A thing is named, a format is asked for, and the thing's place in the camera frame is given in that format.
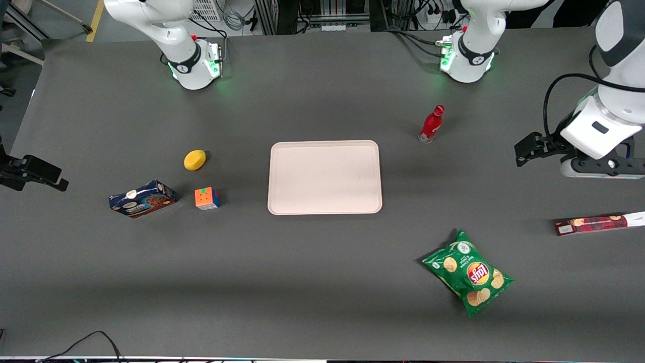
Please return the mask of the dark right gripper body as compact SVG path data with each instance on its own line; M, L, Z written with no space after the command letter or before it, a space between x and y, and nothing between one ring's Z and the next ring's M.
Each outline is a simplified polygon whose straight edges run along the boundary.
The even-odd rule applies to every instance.
M22 177L22 158L10 156L1 145L1 184L14 191L22 191L25 181Z

